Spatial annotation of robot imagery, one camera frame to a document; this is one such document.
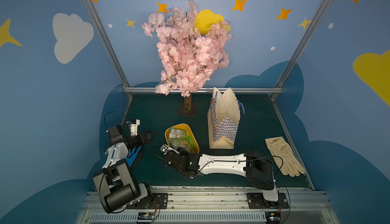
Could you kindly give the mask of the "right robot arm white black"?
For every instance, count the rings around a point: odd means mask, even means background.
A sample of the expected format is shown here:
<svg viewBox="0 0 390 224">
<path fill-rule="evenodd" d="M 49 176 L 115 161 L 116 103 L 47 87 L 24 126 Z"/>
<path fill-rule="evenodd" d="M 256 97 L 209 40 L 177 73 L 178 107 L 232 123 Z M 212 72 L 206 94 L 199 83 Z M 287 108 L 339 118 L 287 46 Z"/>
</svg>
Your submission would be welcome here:
<svg viewBox="0 0 390 224">
<path fill-rule="evenodd" d="M 164 154 L 165 165 L 187 179 L 209 174 L 239 175 L 247 178 L 253 187 L 260 189 L 265 201 L 279 201 L 272 163 L 269 157 L 255 150 L 228 156 L 189 153 L 181 147 L 175 150 L 167 144 L 162 145 L 159 150 Z"/>
</svg>

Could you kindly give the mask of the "aluminium back frame bar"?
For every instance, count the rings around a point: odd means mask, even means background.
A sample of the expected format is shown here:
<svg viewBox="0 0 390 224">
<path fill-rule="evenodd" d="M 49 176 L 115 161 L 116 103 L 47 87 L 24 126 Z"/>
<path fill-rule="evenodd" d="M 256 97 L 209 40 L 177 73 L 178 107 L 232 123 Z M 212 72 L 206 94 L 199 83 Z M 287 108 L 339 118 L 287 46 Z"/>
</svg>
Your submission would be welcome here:
<svg viewBox="0 0 390 224">
<path fill-rule="evenodd" d="M 236 94 L 281 94 L 283 92 L 282 88 L 231 88 L 231 90 Z M 125 93 L 143 93 L 143 94 L 154 94 L 154 87 L 124 87 L 123 91 Z M 211 94 L 213 93 L 213 88 L 201 88 L 197 93 L 202 94 Z"/>
</svg>

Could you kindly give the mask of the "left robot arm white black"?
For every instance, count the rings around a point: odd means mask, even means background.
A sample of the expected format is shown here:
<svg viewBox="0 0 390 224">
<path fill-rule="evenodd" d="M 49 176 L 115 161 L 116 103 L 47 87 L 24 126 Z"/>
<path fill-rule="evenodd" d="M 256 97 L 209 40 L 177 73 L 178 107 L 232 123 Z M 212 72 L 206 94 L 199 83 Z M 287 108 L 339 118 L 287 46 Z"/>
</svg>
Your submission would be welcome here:
<svg viewBox="0 0 390 224">
<path fill-rule="evenodd" d="M 110 146 L 106 149 L 107 159 L 93 176 L 93 182 L 104 211 L 118 214 L 127 208 L 148 208 L 155 204 L 150 187 L 138 183 L 131 167 L 137 164 L 143 145 L 150 143 L 156 135 L 153 130 L 138 132 L 138 126 L 131 124 L 130 135 L 125 137 L 121 126 L 107 130 Z"/>
</svg>

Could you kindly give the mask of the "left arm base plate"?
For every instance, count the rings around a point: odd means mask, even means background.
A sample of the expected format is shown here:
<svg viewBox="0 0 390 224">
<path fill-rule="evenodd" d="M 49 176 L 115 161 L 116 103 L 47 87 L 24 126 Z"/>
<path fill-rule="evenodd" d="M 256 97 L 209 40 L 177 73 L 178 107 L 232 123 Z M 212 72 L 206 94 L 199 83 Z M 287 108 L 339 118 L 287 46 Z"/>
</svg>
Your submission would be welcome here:
<svg viewBox="0 0 390 224">
<path fill-rule="evenodd" d="M 156 209 L 157 205 L 159 206 L 158 210 L 167 209 L 168 196 L 168 193 L 153 193 L 152 197 L 147 196 L 139 202 L 129 205 L 127 209 Z"/>
</svg>

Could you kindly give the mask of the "blue checkered pretzel paper bag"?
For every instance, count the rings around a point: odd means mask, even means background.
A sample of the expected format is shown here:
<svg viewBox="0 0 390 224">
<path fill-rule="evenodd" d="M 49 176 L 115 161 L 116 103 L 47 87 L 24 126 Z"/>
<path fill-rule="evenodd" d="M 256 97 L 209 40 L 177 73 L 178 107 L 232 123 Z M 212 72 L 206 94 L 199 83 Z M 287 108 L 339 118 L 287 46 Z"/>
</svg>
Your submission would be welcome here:
<svg viewBox="0 0 390 224">
<path fill-rule="evenodd" d="M 244 106 L 231 88 L 221 92 L 213 89 L 208 119 L 209 148 L 234 149 L 235 139 Z"/>
</svg>

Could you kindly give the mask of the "pink cherry blossom tree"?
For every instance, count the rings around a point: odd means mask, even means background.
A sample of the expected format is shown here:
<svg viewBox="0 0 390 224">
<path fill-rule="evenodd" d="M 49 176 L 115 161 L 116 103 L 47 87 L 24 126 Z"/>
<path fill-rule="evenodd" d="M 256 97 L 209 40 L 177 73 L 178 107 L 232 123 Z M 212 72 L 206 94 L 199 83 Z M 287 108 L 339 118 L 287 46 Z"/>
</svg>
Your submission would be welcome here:
<svg viewBox="0 0 390 224">
<path fill-rule="evenodd" d="M 168 95 L 179 90 L 184 98 L 180 114 L 194 114 L 192 94 L 203 88 L 211 75 L 229 65 L 224 47 L 232 37 L 227 21 L 214 21 L 205 34 L 196 27 L 200 12 L 193 0 L 187 0 L 188 10 L 179 7 L 152 13 L 141 27 L 144 33 L 157 35 L 158 56 L 163 70 L 155 93 Z"/>
</svg>

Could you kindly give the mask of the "beige glove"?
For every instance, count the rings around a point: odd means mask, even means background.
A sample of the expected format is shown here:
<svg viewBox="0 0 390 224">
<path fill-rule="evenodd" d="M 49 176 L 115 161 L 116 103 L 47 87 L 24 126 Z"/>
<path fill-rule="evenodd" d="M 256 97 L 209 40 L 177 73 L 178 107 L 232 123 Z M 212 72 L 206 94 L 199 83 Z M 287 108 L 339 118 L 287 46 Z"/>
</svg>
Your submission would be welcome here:
<svg viewBox="0 0 390 224">
<path fill-rule="evenodd" d="M 268 138 L 265 143 L 282 175 L 298 177 L 306 173 L 283 137 Z"/>
</svg>

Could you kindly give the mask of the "circuit board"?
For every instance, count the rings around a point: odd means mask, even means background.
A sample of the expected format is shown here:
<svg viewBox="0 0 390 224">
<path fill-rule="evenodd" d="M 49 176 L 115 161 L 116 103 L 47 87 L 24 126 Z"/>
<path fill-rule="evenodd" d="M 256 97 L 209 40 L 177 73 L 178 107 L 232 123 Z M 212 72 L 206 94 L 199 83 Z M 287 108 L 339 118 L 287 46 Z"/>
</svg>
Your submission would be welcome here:
<svg viewBox="0 0 390 224">
<path fill-rule="evenodd" d="M 280 224 L 281 214 L 279 212 L 266 212 L 266 224 Z"/>
<path fill-rule="evenodd" d="M 139 212 L 137 216 L 138 221 L 153 221 L 155 219 L 154 212 Z"/>
</svg>

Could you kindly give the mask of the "green condiment packet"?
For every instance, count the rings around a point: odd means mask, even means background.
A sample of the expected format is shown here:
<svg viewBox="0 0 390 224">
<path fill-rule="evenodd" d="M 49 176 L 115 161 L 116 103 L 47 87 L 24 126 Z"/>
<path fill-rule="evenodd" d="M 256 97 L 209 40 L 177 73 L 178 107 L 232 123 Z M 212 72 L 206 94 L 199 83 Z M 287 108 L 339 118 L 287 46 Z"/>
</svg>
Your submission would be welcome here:
<svg viewBox="0 0 390 224">
<path fill-rule="evenodd" d="M 184 129 L 169 128 L 168 144 L 175 150 L 183 148 L 190 153 L 192 152 L 193 141 Z"/>
</svg>

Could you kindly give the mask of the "yellow plastic tray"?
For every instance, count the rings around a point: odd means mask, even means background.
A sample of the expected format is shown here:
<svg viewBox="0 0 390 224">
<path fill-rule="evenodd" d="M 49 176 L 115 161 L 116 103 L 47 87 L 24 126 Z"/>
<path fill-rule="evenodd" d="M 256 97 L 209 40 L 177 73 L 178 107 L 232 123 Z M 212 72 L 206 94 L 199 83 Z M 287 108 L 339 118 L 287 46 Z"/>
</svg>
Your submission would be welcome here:
<svg viewBox="0 0 390 224">
<path fill-rule="evenodd" d="M 198 143 L 189 125 L 181 123 L 168 128 L 165 131 L 165 138 L 168 146 L 174 150 L 183 148 L 189 153 L 199 153 Z"/>
</svg>

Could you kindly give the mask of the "blue black work glove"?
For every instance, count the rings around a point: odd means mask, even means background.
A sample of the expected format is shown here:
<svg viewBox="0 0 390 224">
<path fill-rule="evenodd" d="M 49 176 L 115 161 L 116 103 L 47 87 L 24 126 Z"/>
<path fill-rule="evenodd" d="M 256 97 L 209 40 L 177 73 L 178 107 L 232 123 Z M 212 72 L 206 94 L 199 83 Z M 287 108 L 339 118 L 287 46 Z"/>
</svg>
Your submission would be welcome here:
<svg viewBox="0 0 390 224">
<path fill-rule="evenodd" d="M 126 161 L 130 168 L 136 166 L 143 157 L 142 147 L 139 146 L 137 148 L 133 148 L 129 151 L 128 155 L 126 156 Z"/>
</svg>

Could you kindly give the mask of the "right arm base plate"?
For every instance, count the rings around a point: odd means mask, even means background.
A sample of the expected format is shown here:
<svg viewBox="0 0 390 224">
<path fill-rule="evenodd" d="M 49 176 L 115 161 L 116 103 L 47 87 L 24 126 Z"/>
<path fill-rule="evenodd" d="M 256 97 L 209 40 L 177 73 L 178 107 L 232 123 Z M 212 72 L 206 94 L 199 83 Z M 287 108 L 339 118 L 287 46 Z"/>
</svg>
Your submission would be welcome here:
<svg viewBox="0 0 390 224">
<path fill-rule="evenodd" d="M 278 201 L 272 202 L 264 199 L 261 192 L 247 193 L 247 202 L 250 209 L 289 209 L 289 201 L 282 192 L 278 193 Z"/>
</svg>

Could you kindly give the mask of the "left circuit board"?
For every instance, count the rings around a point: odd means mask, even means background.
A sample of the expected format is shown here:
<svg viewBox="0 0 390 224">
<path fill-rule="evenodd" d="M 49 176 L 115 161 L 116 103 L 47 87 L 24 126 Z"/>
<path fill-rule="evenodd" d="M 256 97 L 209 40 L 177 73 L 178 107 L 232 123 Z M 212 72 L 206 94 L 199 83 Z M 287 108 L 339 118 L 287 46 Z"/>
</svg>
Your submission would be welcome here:
<svg viewBox="0 0 390 224">
<path fill-rule="evenodd" d="M 155 219 L 154 212 L 139 212 L 137 216 L 138 221 L 153 221 Z"/>
</svg>

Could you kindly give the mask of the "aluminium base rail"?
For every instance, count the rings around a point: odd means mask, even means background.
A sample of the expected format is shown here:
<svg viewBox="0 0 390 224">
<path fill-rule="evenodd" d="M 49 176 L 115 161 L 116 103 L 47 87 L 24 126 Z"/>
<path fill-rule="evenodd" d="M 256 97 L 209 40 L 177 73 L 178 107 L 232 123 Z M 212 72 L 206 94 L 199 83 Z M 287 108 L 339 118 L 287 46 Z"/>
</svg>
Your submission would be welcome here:
<svg viewBox="0 0 390 224">
<path fill-rule="evenodd" d="M 266 212 L 279 212 L 281 224 L 337 224 L 339 220 L 324 191 L 280 187 L 289 209 L 250 209 L 249 187 L 153 186 L 152 193 L 168 193 L 167 209 L 128 209 L 107 214 L 95 191 L 89 192 L 78 224 L 265 224 Z M 139 212 L 154 212 L 153 221 L 138 221 Z"/>
</svg>

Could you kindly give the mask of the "right circuit board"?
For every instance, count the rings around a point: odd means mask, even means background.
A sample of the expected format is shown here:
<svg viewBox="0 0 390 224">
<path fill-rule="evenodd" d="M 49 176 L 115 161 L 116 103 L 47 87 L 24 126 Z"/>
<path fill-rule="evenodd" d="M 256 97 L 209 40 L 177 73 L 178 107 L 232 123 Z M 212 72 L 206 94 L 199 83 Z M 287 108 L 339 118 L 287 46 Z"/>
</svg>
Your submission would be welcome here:
<svg viewBox="0 0 390 224">
<path fill-rule="evenodd" d="M 280 224 L 281 214 L 279 212 L 266 212 L 266 224 Z"/>
</svg>

